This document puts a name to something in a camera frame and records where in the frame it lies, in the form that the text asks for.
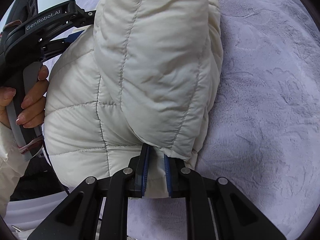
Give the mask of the cream sleeve left forearm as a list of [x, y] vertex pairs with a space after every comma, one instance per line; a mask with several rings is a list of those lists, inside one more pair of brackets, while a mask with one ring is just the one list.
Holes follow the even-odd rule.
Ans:
[[0, 206], [1, 216], [4, 217], [10, 197], [29, 163], [19, 152], [11, 129], [4, 124], [1, 124], [0, 140]]

